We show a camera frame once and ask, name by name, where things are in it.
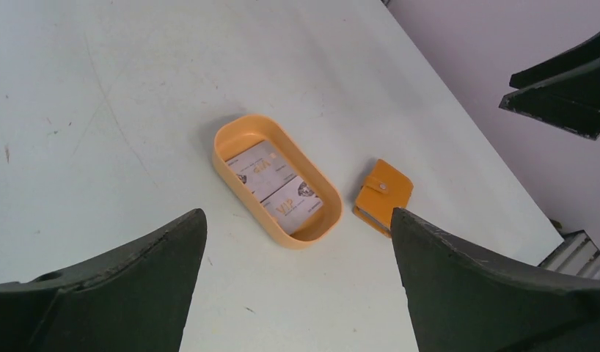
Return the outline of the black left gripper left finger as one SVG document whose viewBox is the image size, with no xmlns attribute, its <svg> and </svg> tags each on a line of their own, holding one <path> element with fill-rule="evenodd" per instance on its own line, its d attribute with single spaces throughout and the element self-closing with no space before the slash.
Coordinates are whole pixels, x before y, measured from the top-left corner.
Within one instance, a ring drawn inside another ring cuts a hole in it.
<svg viewBox="0 0 600 352">
<path fill-rule="evenodd" d="M 207 231 L 193 209 L 91 259 L 0 284 L 0 351 L 178 351 Z"/>
</svg>

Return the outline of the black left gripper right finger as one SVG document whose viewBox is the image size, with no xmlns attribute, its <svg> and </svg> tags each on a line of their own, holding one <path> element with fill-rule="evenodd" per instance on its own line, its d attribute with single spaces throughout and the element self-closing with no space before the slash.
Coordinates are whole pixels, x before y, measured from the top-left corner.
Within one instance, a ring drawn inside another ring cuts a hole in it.
<svg viewBox="0 0 600 352">
<path fill-rule="evenodd" d="M 600 351 L 600 280 L 521 263 L 404 208 L 391 236 L 420 351 Z"/>
</svg>

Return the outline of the orange leather card holder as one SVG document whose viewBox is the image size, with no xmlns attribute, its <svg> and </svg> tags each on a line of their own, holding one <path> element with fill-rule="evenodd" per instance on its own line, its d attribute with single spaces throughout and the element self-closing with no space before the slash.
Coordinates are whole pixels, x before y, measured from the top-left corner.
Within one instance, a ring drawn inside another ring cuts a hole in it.
<svg viewBox="0 0 600 352">
<path fill-rule="evenodd" d="M 391 238 L 394 208 L 405 208 L 414 189 L 413 182 L 383 159 L 365 177 L 355 199 L 353 213 L 363 222 Z"/>
</svg>

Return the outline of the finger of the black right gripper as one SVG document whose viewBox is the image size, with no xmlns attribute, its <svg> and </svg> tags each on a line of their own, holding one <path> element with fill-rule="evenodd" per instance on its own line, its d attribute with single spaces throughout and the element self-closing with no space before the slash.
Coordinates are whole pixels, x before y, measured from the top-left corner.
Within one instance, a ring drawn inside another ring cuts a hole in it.
<svg viewBox="0 0 600 352">
<path fill-rule="evenodd" d="M 522 89 L 600 59 L 600 32 L 590 39 L 531 68 L 514 73 L 509 85 Z"/>
<path fill-rule="evenodd" d="M 586 139 L 600 137 L 600 59 L 504 95 L 499 107 Z"/>
</svg>

